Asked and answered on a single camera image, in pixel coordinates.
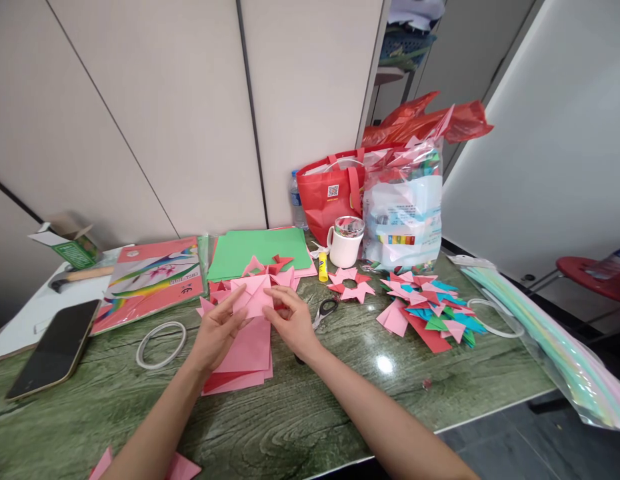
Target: plastic straw bundle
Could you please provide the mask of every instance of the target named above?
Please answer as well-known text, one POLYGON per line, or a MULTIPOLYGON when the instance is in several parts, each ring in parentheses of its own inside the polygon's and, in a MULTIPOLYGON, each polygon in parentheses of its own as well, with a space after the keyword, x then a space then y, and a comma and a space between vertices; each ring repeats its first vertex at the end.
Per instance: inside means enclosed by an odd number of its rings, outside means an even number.
POLYGON ((598 358, 495 269, 462 266, 461 271, 496 296, 552 360, 584 423, 620 430, 620 382, 598 358))

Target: cardboard box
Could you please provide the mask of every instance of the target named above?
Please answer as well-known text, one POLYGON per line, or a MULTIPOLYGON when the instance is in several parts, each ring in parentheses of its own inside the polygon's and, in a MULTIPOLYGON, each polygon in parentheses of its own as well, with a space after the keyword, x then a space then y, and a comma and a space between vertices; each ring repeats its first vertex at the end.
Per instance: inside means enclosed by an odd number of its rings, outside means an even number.
POLYGON ((52 248, 77 270, 96 265, 99 251, 86 237, 92 225, 72 233, 63 233, 60 227, 50 222, 41 224, 41 228, 28 237, 52 248))

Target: hand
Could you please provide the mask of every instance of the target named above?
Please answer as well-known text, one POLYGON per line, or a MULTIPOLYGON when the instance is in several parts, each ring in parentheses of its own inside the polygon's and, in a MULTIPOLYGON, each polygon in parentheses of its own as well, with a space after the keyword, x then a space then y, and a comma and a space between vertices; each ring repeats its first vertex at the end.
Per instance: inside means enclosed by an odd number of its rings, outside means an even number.
POLYGON ((274 299, 275 305, 285 306, 281 310, 264 307, 263 314, 275 326, 292 352, 306 361, 313 352, 323 348, 312 330, 308 305, 299 298, 297 292, 290 287, 278 285, 263 291, 274 299))
POLYGON ((244 290, 245 285, 234 290, 201 319, 197 339, 186 360, 198 372, 206 375, 212 373, 225 358, 239 330, 252 320, 246 320, 246 308, 232 314, 232 305, 244 290))

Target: hammer handle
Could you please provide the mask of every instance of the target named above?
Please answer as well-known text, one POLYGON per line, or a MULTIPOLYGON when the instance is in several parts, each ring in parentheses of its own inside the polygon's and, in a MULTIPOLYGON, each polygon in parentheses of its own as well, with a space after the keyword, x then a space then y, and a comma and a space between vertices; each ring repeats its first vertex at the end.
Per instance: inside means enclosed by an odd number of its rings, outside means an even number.
POLYGON ((77 280, 85 280, 88 278, 104 277, 106 275, 112 275, 112 272, 114 272, 114 270, 115 270, 114 265, 110 267, 102 267, 98 269, 79 270, 77 272, 68 273, 68 275, 66 276, 66 280, 77 281, 77 280))

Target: stool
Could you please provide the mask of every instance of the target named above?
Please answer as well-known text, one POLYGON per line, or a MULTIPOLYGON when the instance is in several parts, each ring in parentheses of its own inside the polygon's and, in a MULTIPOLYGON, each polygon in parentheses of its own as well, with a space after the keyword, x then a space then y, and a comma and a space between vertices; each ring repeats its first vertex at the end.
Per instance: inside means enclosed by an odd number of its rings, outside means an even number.
MULTIPOLYGON (((561 257, 557 260, 557 268, 554 271, 548 273, 548 275, 530 285, 528 296, 546 288, 548 285, 554 283, 560 278, 568 278, 576 284, 593 291, 594 293, 598 293, 599 295, 603 295, 604 297, 620 302, 620 274, 609 280, 598 280, 585 272, 588 267, 591 267, 596 263, 597 260, 584 257, 561 257)), ((590 319, 574 330, 578 330, 586 325, 591 325, 592 323, 602 320, 617 312, 620 312, 620 307, 612 310, 611 312, 604 313, 603 315, 590 319)), ((605 335, 602 335, 594 340, 590 340, 587 344, 591 345, 592 343, 603 340, 604 338, 609 338, 618 333, 620 333, 620 330, 606 333, 605 335)))

